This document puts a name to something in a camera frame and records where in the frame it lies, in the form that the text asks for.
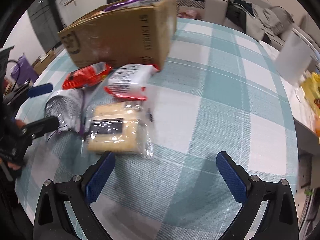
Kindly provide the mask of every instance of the table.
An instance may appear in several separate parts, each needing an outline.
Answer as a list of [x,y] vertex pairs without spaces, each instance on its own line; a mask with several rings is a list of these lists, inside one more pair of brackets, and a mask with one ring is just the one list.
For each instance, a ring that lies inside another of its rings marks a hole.
[[[75,70],[61,53],[36,84],[61,87]],[[238,31],[208,22],[178,19],[177,31],[162,72],[149,81],[155,92],[155,155],[117,155],[116,167],[91,207],[114,239],[215,239],[228,227],[240,205],[229,192],[215,158],[225,150],[249,174],[295,190],[298,153],[289,102],[265,49]],[[43,117],[48,95],[29,99],[18,118]],[[104,91],[89,104],[112,102]],[[95,163],[81,153],[73,133],[48,143],[36,139],[16,193],[33,222],[44,180],[69,180]],[[248,236],[258,227],[266,203]],[[72,223],[83,235],[72,209]]]
[[[259,41],[259,43],[264,47],[271,59],[273,61],[276,60],[280,52],[263,41]],[[284,80],[284,78],[280,77],[280,79],[289,100],[293,117],[302,125],[307,127],[310,131],[314,132],[315,113],[313,112],[307,100],[304,98],[302,88],[297,90],[295,86],[289,84],[286,80]]]

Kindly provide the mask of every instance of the gray cushion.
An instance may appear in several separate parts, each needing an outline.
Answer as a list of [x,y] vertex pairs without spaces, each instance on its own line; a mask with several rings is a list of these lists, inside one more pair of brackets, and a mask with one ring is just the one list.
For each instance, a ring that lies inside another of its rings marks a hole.
[[223,25],[226,18],[228,0],[205,0],[203,20],[206,22]]
[[303,36],[305,36],[308,41],[311,42],[312,45],[316,45],[316,43],[313,41],[313,39],[307,34],[305,33],[298,25],[296,25],[295,23],[292,23],[290,28],[288,28],[285,32],[281,33],[279,35],[279,37],[284,41],[286,42],[286,40],[288,39],[289,37],[289,34],[292,30],[292,28],[295,28],[298,32],[300,32]]
[[275,35],[279,35],[280,33],[286,31],[289,26],[292,24],[293,19],[290,13],[288,13],[285,9],[280,6],[271,7],[270,10],[278,17],[280,20],[279,24],[273,27],[271,30]]
[[310,15],[302,18],[300,27],[320,46],[320,29]]

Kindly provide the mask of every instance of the human hand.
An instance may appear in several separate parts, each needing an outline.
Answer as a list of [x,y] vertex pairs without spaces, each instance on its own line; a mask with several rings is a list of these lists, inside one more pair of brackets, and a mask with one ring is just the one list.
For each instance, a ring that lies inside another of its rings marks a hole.
[[[25,123],[19,119],[16,120],[16,124],[19,128],[21,128],[22,126],[25,125]],[[14,164],[14,163],[11,163],[11,162],[8,162],[8,168],[10,169],[13,169],[14,171],[18,170],[21,168],[21,166],[17,165],[17,164]]]

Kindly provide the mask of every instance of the cardboard box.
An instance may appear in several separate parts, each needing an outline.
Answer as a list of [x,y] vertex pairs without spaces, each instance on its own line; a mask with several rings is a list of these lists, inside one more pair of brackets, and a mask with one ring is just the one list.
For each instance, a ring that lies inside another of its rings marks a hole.
[[176,30],[177,1],[97,14],[110,5],[99,7],[58,33],[76,66],[104,61],[112,67],[134,63],[157,64],[162,69]]
[[55,59],[56,53],[54,50],[50,50],[47,54],[45,54],[45,58],[40,56],[35,60],[35,62],[32,64],[33,69],[36,71],[38,75],[41,75],[41,73],[47,68],[47,66]]

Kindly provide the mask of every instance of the black label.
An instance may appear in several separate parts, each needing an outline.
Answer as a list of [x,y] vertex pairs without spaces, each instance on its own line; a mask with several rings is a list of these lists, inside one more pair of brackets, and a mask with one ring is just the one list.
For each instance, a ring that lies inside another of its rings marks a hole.
[[142,41],[145,50],[151,50],[151,36],[150,36],[150,25],[147,14],[139,16],[141,21],[141,30],[142,30]]
[[66,36],[62,36],[61,41],[70,54],[78,54],[80,52],[80,42],[75,32],[72,31]]
[[123,118],[94,120],[90,125],[92,134],[119,134],[122,133]]

